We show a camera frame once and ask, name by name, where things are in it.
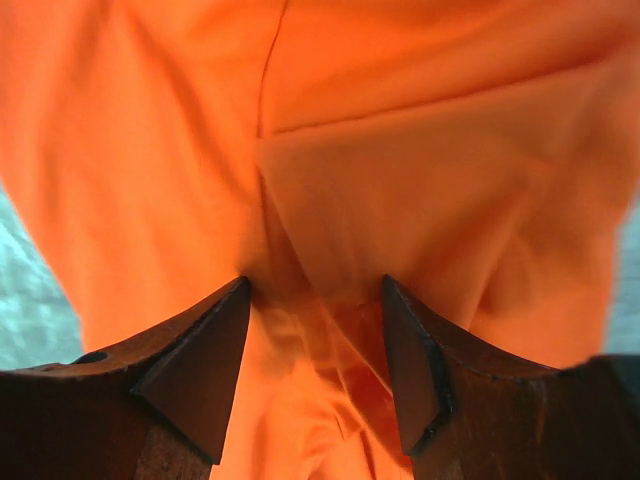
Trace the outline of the orange t shirt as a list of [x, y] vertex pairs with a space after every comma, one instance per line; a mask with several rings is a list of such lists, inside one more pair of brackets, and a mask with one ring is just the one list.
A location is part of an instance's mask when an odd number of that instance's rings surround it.
[[391, 275], [597, 353], [639, 179], [635, 1], [5, 1], [1, 180], [89, 349], [239, 275], [216, 479], [405, 479]]

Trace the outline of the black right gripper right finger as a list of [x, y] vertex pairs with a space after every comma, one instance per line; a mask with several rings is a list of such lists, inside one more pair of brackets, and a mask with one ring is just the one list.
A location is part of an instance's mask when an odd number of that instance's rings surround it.
[[391, 277], [384, 343], [402, 451], [417, 479], [635, 479], [639, 359], [554, 369], [439, 316]]

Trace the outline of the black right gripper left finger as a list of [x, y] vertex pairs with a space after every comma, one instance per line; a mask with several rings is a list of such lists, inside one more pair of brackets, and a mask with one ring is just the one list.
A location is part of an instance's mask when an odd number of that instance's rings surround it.
[[237, 278], [68, 364], [1, 375], [5, 479], [205, 479], [222, 459], [251, 307]]

